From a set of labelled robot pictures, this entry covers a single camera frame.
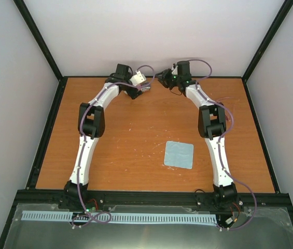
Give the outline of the flag print glasses case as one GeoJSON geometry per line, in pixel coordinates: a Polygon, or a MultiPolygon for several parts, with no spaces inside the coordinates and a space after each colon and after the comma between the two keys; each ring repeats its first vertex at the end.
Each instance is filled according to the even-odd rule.
{"type": "Polygon", "coordinates": [[[144,82],[144,83],[140,84],[141,92],[149,91],[150,88],[151,88],[151,83],[149,83],[149,82],[144,82]]]}

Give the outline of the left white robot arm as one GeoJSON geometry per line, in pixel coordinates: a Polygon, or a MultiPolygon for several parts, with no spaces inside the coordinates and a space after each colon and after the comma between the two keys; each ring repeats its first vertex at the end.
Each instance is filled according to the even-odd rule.
{"type": "Polygon", "coordinates": [[[89,102],[81,103],[78,113],[79,147],[75,165],[64,191],[70,203],[77,209],[88,203],[87,189],[93,153],[105,131],[105,110],[120,92],[131,99],[140,96],[142,84],[147,79],[141,69],[133,71],[130,66],[118,64],[116,71],[105,80],[100,92],[89,102]]]}

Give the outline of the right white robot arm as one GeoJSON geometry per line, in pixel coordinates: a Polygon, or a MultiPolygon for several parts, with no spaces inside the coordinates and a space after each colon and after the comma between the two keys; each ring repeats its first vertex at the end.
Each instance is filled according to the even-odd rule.
{"type": "Polygon", "coordinates": [[[211,99],[190,72],[191,60],[179,61],[156,74],[157,80],[170,90],[178,88],[198,108],[198,132],[205,139],[213,167],[213,205],[219,210],[232,204],[238,194],[230,176],[225,150],[226,109],[211,99]]]}

